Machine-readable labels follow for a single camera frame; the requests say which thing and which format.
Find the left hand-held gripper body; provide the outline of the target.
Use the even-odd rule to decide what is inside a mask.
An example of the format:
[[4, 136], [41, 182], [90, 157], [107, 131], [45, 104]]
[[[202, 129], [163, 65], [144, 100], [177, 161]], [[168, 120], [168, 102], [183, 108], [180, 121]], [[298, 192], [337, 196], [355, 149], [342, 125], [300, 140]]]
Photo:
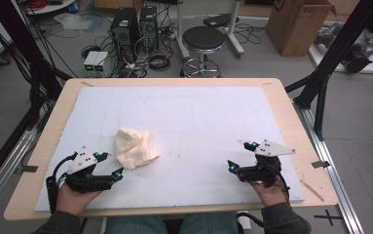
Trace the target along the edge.
[[72, 155], [72, 163], [65, 173], [65, 183], [80, 193], [109, 190], [116, 182], [111, 175], [94, 175], [97, 162], [91, 151], [83, 146], [80, 151]]

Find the cream patterned cloth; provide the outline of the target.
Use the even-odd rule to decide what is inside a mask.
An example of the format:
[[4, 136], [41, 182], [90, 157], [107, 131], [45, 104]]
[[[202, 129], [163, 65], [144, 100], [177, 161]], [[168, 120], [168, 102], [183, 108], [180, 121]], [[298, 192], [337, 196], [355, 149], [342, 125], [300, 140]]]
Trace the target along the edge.
[[120, 129], [116, 134], [116, 159], [128, 170], [145, 166], [160, 156], [155, 149], [150, 132]]

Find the person's left hand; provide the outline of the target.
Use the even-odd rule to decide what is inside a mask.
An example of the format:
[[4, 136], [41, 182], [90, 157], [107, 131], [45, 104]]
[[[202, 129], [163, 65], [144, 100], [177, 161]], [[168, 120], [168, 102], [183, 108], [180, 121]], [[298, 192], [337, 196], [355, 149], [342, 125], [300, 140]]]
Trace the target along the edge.
[[80, 215], [88, 204], [99, 195], [100, 191], [88, 193], [73, 191], [64, 183], [58, 191], [56, 209], [72, 215]]

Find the person's right hand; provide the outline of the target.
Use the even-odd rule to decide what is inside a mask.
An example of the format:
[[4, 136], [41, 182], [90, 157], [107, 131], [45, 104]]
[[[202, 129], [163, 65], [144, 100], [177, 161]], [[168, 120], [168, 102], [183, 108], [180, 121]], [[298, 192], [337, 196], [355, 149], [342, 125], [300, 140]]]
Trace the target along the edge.
[[271, 207], [287, 202], [286, 195], [279, 182], [275, 182], [270, 187], [265, 187], [264, 184], [259, 181], [252, 181], [250, 185], [258, 194], [264, 207]]

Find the person's leg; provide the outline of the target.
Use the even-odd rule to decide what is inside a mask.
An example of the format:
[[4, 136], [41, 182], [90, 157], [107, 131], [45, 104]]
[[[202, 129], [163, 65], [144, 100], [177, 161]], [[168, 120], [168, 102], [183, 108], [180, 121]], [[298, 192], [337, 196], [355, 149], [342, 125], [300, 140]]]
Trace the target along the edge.
[[187, 214], [179, 234], [238, 234], [234, 213]]
[[122, 216], [107, 219], [105, 234], [168, 234], [168, 231], [160, 217]]

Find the thin wooden stick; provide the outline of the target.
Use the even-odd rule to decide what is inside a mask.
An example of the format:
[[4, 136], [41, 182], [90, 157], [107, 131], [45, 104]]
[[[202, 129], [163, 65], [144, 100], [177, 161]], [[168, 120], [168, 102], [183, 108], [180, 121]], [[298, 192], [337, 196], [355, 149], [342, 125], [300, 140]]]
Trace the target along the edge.
[[304, 181], [303, 179], [300, 180], [300, 182], [309, 190], [311, 191], [318, 199], [320, 199], [321, 202], [324, 202], [324, 198], [315, 190], [311, 187], [311, 185]]

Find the person's right leg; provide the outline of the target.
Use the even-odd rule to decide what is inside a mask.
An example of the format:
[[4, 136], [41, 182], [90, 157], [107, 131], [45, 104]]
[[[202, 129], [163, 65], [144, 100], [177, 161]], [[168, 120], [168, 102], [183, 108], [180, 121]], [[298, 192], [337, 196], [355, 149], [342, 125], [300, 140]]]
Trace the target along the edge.
[[234, 213], [187, 214], [179, 234], [238, 234]]

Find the white foam board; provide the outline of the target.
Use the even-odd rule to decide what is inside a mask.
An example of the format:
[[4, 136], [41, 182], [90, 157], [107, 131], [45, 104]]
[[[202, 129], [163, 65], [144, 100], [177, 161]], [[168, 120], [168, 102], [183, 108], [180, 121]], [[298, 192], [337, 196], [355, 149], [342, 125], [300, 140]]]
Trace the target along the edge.
[[86, 87], [46, 173], [64, 173], [66, 156], [88, 148], [108, 153], [94, 171], [110, 175], [120, 167], [121, 129], [148, 131], [159, 155], [124, 169], [122, 180], [90, 203], [92, 210], [256, 204], [258, 196], [228, 164], [254, 165], [247, 142], [283, 142], [261, 87]]

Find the black round stool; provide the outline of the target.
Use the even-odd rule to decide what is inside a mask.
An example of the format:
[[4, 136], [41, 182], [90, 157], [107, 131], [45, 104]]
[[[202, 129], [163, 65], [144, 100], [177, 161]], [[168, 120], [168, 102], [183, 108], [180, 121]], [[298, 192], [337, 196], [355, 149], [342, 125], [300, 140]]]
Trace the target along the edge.
[[186, 78], [201, 77], [218, 78], [221, 76], [219, 66], [208, 54], [219, 51], [225, 43], [221, 31], [210, 26], [195, 26], [187, 29], [182, 35], [182, 44], [188, 50], [196, 52], [197, 58], [189, 58], [182, 66], [180, 75]]

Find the cardboard box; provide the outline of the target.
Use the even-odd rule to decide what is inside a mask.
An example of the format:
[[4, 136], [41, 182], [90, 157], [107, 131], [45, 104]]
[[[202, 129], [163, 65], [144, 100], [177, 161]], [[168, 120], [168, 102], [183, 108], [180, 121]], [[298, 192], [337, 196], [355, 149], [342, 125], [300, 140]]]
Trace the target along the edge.
[[328, 0], [275, 0], [267, 35], [281, 56], [305, 56], [333, 8]]

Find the black computer tower green label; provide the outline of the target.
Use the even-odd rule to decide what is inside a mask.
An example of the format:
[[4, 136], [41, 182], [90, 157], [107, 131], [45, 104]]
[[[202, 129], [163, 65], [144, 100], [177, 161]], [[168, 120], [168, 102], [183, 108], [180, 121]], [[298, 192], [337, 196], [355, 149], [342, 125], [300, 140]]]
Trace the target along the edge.
[[119, 8], [110, 26], [113, 42], [119, 54], [128, 62], [137, 60], [140, 39], [136, 8]]

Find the black flat case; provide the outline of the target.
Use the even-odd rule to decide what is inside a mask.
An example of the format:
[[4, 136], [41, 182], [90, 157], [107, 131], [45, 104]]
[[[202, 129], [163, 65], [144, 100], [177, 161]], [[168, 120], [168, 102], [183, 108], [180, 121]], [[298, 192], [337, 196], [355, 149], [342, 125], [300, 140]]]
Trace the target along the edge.
[[215, 17], [207, 17], [204, 24], [214, 28], [228, 26], [230, 24], [231, 14], [221, 14]]

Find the clear plastic bag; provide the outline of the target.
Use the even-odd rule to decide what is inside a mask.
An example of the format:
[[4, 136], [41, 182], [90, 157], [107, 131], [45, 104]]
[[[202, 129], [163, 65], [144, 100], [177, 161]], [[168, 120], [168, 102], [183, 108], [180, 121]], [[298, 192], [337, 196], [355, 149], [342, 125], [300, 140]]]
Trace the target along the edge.
[[60, 14], [55, 16], [55, 20], [59, 22], [65, 30], [86, 30], [92, 25], [89, 19], [82, 19], [78, 15], [73, 14]]

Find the white round table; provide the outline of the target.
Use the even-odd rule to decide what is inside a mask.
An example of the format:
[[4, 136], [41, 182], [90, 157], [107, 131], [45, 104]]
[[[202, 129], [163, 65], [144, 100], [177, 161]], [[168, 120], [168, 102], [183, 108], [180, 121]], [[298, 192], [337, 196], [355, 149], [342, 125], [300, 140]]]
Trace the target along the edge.
[[68, 6], [74, 4], [77, 0], [63, 0], [61, 5], [47, 5], [42, 9], [32, 10], [32, 9], [26, 9], [26, 11], [31, 15], [40, 15], [40, 14], [46, 14], [54, 11], [58, 11], [64, 8], [67, 8]]

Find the aluminium rail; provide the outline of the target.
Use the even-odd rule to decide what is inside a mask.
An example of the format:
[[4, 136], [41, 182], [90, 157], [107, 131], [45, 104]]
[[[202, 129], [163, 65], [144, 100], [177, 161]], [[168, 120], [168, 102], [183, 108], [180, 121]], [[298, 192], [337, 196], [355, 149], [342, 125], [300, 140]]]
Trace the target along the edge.
[[3, 151], [3, 155], [0, 156], [0, 194], [21, 160], [32, 151], [32, 144], [37, 136], [35, 130], [25, 131], [13, 141], [7, 152]]
[[303, 109], [296, 104], [293, 104], [304, 128], [308, 133], [310, 141], [317, 153], [317, 156], [322, 163], [327, 163], [323, 169], [326, 172], [329, 181], [335, 189], [338, 197], [338, 208], [342, 215], [342, 220], [346, 224], [349, 234], [364, 234], [364, 230], [354, 210], [353, 204], [344, 187], [342, 179], [340, 178], [336, 166], [332, 160], [330, 152], [323, 140], [318, 137], [314, 130], [315, 117], [310, 109]]

